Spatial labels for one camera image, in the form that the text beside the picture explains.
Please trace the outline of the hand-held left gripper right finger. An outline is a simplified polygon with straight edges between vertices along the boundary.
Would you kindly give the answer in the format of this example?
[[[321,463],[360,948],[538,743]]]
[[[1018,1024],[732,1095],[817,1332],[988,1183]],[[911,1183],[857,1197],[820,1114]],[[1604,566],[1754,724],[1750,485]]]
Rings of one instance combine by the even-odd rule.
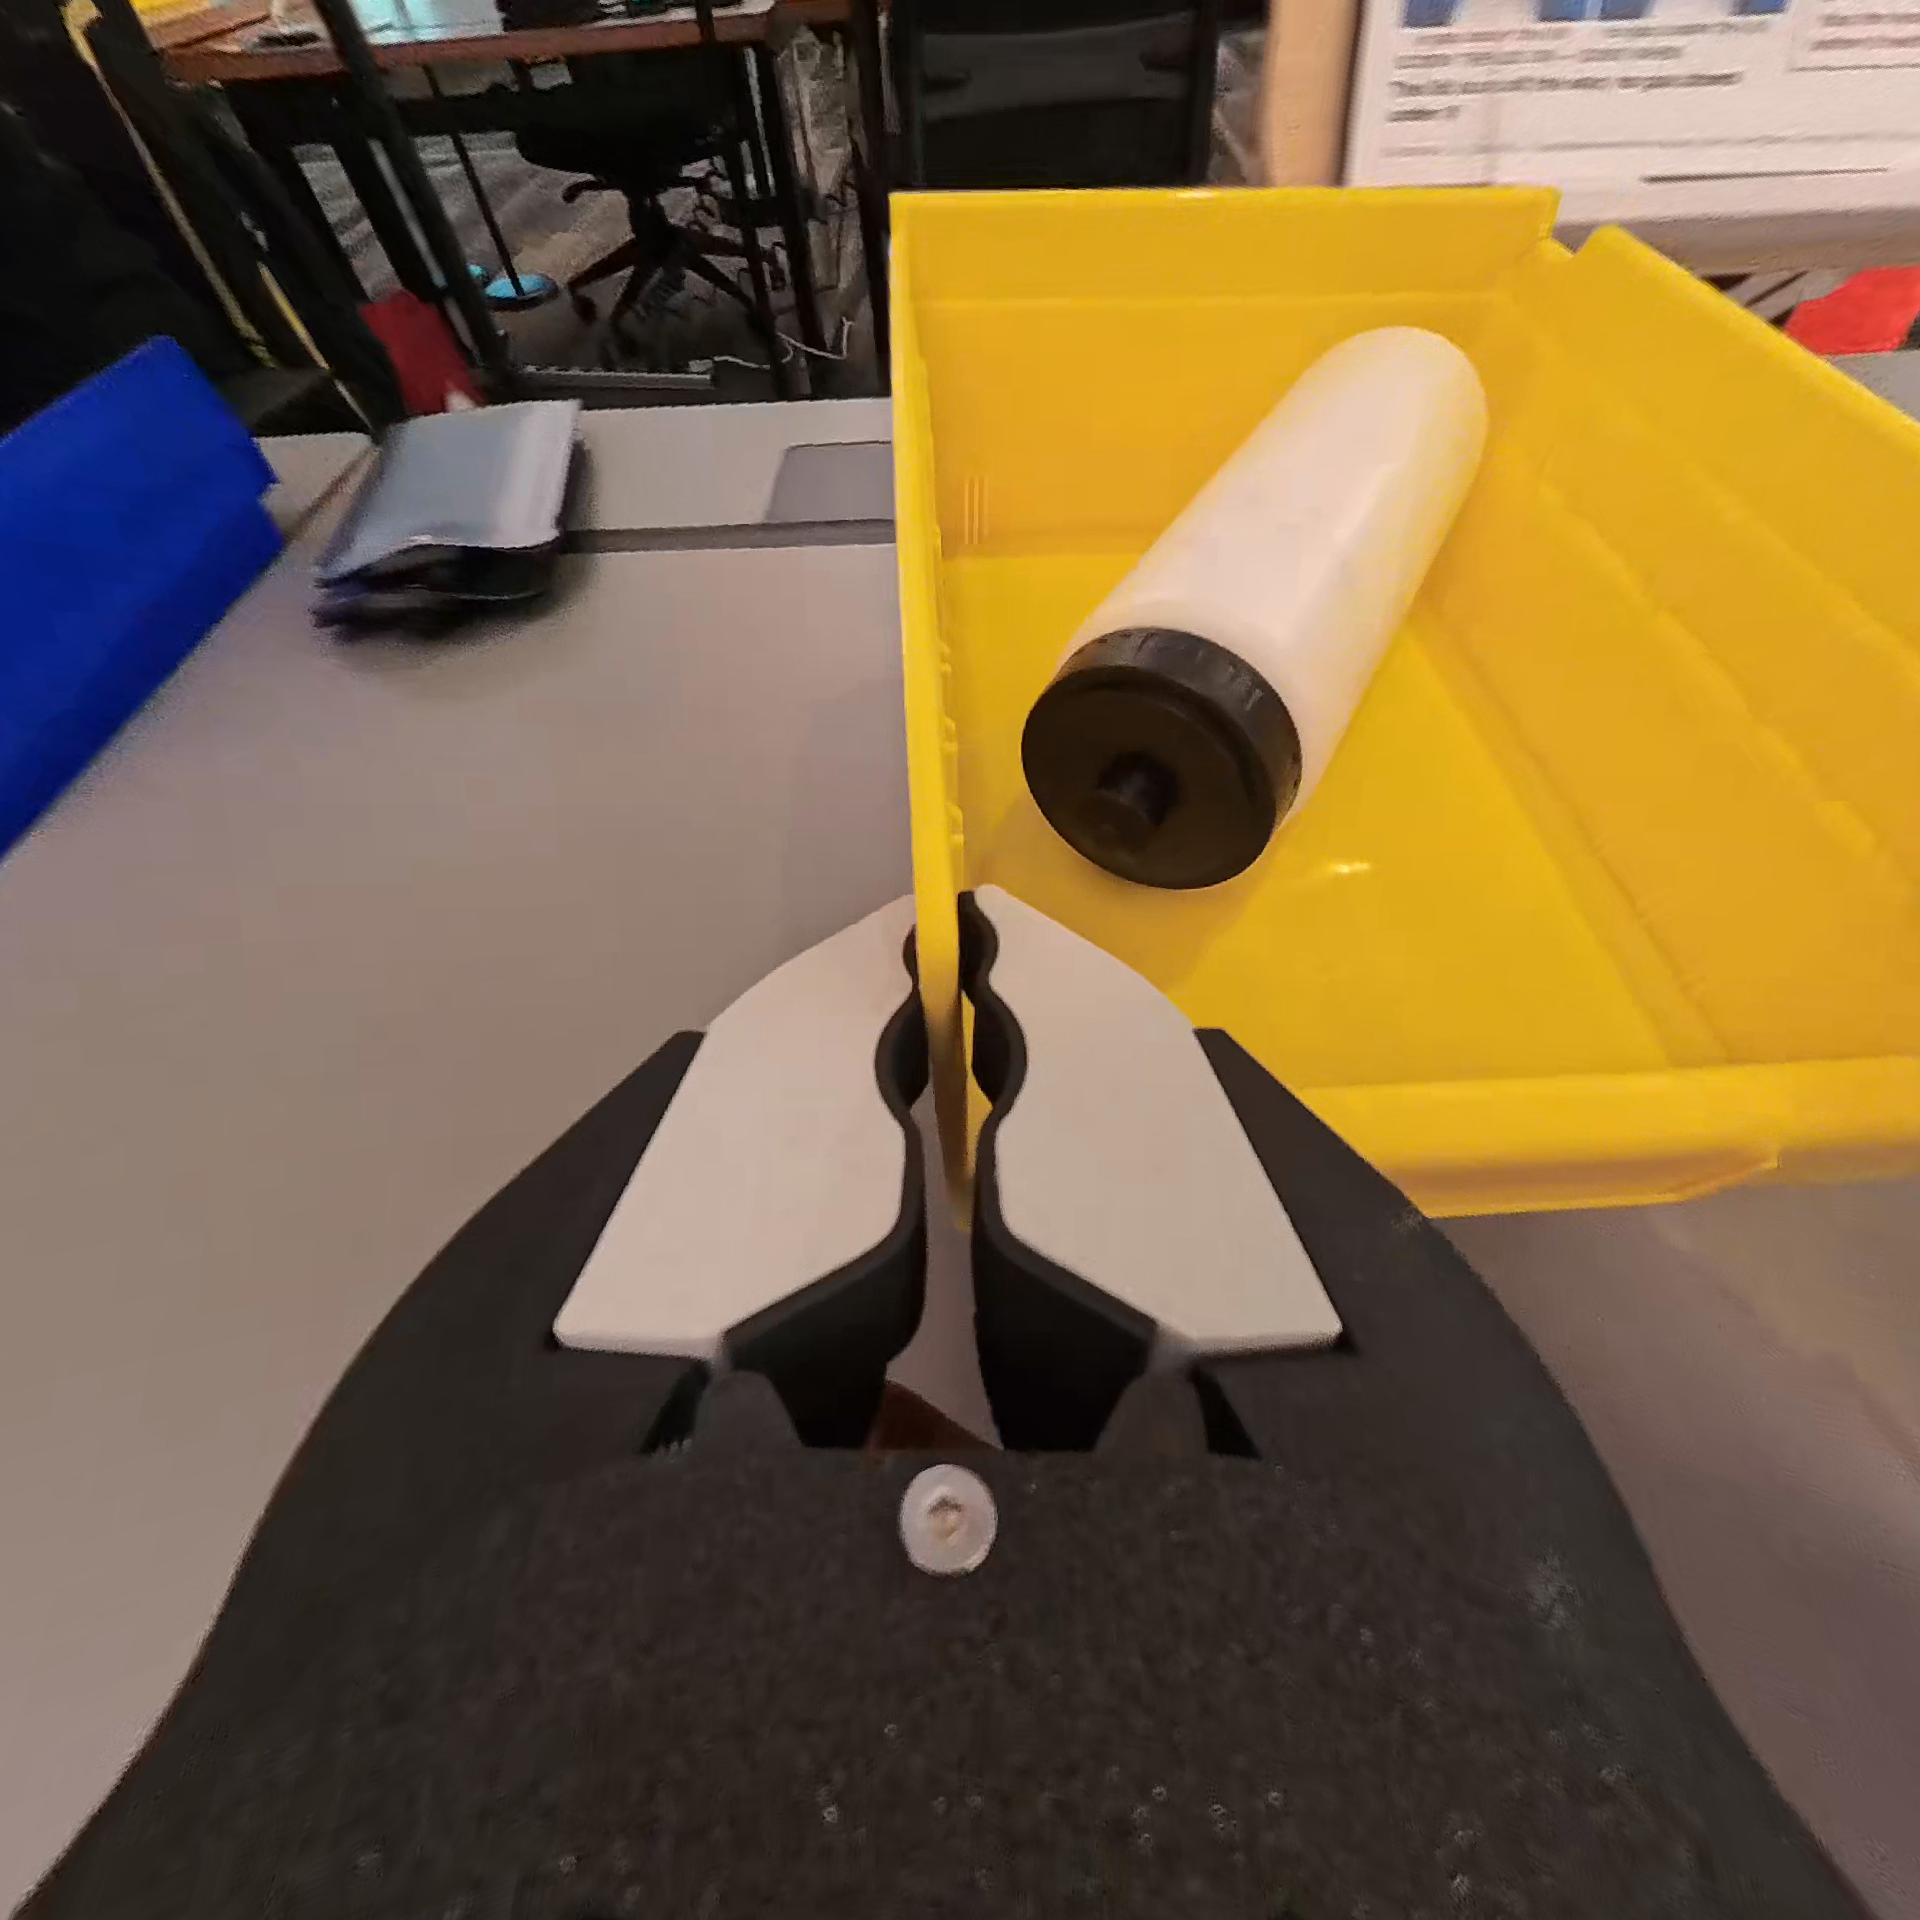
[[[1345,1328],[1190,1015],[985,885],[963,896],[980,1378],[1011,1452],[1090,1452],[1129,1388]]]

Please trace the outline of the instruction board on stand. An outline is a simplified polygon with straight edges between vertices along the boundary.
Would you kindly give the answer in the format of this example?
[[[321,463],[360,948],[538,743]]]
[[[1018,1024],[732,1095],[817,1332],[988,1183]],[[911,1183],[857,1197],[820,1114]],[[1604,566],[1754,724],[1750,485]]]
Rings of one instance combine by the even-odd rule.
[[[1916,3],[1388,3],[1342,181],[1903,181],[1916,147]]]

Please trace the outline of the black office chair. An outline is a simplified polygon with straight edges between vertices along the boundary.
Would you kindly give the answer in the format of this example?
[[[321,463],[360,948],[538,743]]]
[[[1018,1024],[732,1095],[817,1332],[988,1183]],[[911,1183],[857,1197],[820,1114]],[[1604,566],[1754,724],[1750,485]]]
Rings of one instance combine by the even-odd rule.
[[[604,320],[620,334],[630,316],[697,279],[736,303],[766,346],[777,346],[761,244],[775,208],[758,194],[759,142],[742,131],[734,109],[600,98],[584,82],[526,90],[513,142],[526,162],[566,176],[566,200],[616,194],[630,213],[630,238],[566,282],[579,320]]]

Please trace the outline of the yellow plastic bin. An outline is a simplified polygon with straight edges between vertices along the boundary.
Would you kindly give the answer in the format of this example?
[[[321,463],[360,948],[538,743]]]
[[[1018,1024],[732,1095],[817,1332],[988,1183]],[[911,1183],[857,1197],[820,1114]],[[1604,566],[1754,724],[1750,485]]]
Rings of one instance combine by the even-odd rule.
[[[1916,1167],[1916,421],[1544,188],[897,194],[903,740],[948,1166],[955,899],[1231,1031],[1433,1216]],[[1084,618],[1321,351],[1450,335],[1491,436],[1331,771],[1152,893],[1020,768]]]

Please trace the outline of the dark foil pouch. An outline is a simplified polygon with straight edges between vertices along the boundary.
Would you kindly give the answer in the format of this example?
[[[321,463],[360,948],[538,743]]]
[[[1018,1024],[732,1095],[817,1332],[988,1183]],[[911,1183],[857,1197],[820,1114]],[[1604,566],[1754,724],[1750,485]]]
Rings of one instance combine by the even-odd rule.
[[[439,638],[535,608],[569,550],[579,399],[514,399],[394,428],[313,568],[339,636]]]

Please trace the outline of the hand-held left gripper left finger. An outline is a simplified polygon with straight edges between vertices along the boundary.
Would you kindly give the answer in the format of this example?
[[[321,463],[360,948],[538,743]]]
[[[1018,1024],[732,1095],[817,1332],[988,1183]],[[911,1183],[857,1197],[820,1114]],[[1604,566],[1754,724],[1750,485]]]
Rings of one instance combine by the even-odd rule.
[[[914,940],[900,896],[696,1038],[552,1328],[563,1350],[759,1376],[802,1445],[867,1445],[927,1298]]]

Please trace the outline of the wooden instruction board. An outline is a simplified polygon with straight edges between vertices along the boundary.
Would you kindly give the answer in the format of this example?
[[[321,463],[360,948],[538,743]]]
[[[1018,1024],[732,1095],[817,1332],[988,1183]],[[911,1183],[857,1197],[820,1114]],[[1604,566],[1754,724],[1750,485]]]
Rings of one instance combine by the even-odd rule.
[[[1342,181],[1353,95],[1361,8],[1388,3],[1284,3],[1267,8],[1262,69],[1262,162],[1273,184],[1348,184]],[[1718,181],[1654,188],[1553,183],[1388,183],[1523,184],[1559,196],[1564,224],[1730,221],[1764,216],[1857,216],[1916,210],[1916,176],[1903,181],[1794,178]]]

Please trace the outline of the blue plastic bin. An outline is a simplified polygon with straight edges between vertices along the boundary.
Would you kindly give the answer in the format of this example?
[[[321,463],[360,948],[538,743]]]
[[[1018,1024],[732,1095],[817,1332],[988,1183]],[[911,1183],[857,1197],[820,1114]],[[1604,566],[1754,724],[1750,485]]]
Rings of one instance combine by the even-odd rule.
[[[281,554],[272,467],[159,335],[3,442],[3,850]]]

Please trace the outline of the black bottle lid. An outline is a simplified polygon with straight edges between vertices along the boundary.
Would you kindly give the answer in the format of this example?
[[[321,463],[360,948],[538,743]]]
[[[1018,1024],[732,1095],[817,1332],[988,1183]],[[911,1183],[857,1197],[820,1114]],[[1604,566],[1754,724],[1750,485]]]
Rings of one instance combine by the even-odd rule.
[[[1200,891],[1247,874],[1304,790],[1283,698],[1231,646],[1170,629],[1078,644],[1024,719],[1031,800],[1120,880]]]

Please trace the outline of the wooden table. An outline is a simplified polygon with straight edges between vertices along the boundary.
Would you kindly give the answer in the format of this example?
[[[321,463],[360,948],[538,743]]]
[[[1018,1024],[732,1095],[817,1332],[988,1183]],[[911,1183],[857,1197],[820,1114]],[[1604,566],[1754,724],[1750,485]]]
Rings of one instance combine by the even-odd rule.
[[[796,32],[874,32],[884,5],[730,5],[711,19],[718,42],[777,48]],[[694,5],[602,5],[594,19],[524,32],[486,3],[350,5],[383,74],[427,67],[553,64],[616,54],[696,50],[704,32]],[[276,79],[335,79],[345,58],[321,5],[204,5],[184,28],[156,39],[160,64],[186,84],[243,87]]]

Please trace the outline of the white plastic bottle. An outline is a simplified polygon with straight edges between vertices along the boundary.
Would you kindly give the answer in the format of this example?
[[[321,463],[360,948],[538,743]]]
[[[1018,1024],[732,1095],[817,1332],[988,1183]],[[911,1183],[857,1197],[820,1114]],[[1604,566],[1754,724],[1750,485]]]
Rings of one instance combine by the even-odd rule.
[[[1190,632],[1250,666],[1302,740],[1292,814],[1326,775],[1460,514],[1491,431],[1472,358],[1425,326],[1315,358],[1072,644]]]

